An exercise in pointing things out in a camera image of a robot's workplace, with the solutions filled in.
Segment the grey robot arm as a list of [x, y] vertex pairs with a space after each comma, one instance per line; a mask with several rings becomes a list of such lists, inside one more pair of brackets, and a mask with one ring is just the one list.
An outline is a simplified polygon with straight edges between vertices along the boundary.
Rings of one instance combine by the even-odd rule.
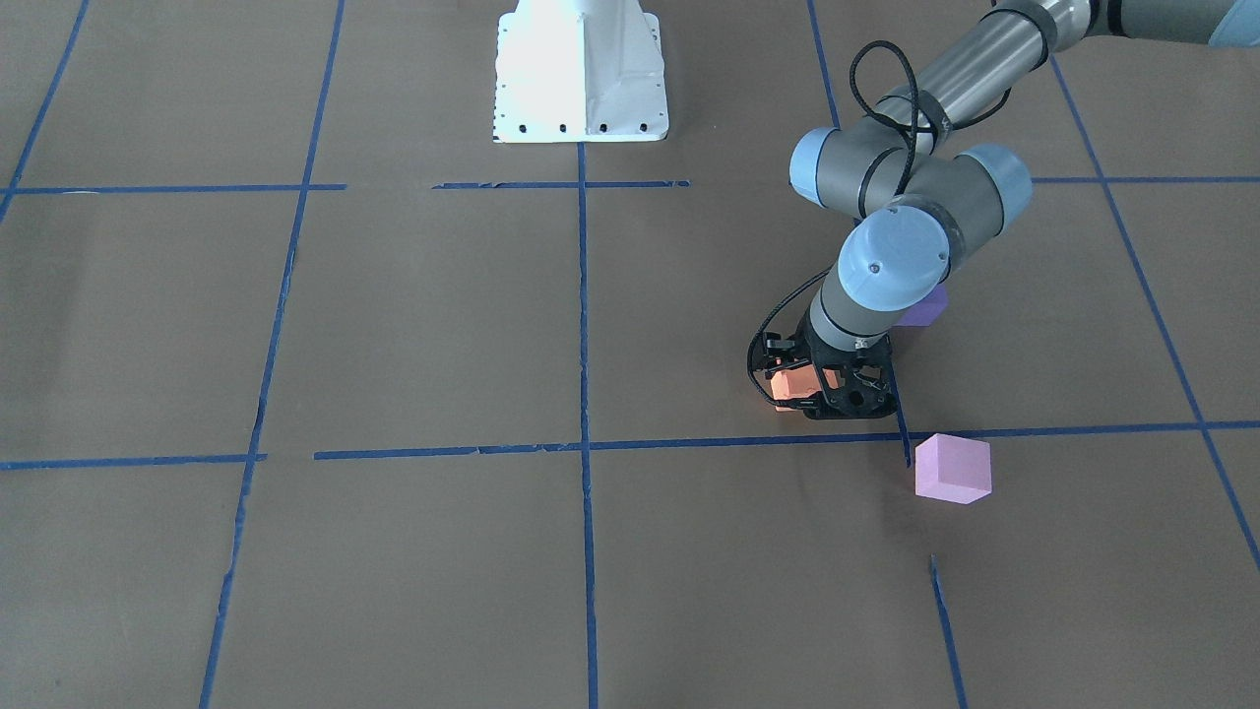
[[1024, 76], [1085, 37], [1213, 48], [1257, 45], [1255, 1], [995, 1], [924, 69], [896, 43], [867, 43], [848, 84], [862, 117], [819, 127], [793, 149], [790, 184], [856, 218], [793, 335], [760, 329], [752, 382], [804, 373], [803, 394], [770, 395], [813, 421], [895, 414], [890, 332], [919, 302], [1018, 220], [1034, 196], [1021, 157], [982, 144], [939, 157], [953, 135], [990, 118]]

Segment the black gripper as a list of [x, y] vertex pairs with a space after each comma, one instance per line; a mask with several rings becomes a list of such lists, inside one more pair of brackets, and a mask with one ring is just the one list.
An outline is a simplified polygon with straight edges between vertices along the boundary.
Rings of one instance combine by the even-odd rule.
[[[815, 332], [809, 317], [798, 327], [805, 350], [796, 340], [777, 332], [759, 332], [748, 346], [748, 377], [760, 395], [771, 395], [770, 378], [780, 369], [814, 366], [820, 389], [805, 399], [803, 413], [811, 421], [874, 421], [898, 413], [898, 395], [892, 387], [892, 346], [885, 332], [853, 350], [835, 349]], [[823, 382], [824, 369], [834, 369], [845, 385]]]

